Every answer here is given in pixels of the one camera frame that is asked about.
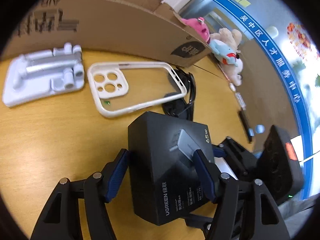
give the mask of table surface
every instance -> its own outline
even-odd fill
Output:
[[[146,61],[129,55],[85,51],[85,70],[95,62]],[[0,63],[0,90],[10,61]],[[194,121],[207,124],[213,144],[231,136],[251,150],[237,111],[236,98],[220,70],[206,57],[187,68],[196,80]],[[114,119],[96,110],[85,80],[81,91],[43,98],[13,108],[0,104],[0,191],[13,217],[31,236],[52,190],[63,177],[85,179],[128,147],[127,127],[144,111],[163,113],[154,106]],[[84,201],[80,200],[84,240],[90,239]],[[183,219],[156,226],[133,212],[129,174],[117,197],[107,205],[117,239],[204,239],[201,230],[188,228]],[[213,216],[207,203],[197,214]]]

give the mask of orange label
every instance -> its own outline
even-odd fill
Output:
[[[297,158],[296,152],[294,151],[294,148],[293,148],[292,144],[291,143],[285,143],[285,148],[287,149],[289,158],[291,160],[293,160],[293,161],[297,161],[298,158]]]

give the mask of silver metal bar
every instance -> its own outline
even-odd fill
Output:
[[[38,71],[50,70],[60,67],[71,67],[77,63],[81,63],[81,52],[76,52],[70,55],[60,55],[47,58],[30,60],[29,66],[26,67],[27,74],[32,74]]]

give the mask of ugreen box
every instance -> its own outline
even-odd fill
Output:
[[[129,125],[128,143],[136,215],[163,225],[208,201],[192,162],[201,149],[214,163],[206,125],[145,112]]]

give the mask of black logo on cardboard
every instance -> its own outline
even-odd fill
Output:
[[[204,51],[205,46],[199,41],[190,41],[177,47],[171,55],[177,55],[183,58],[193,57]]]

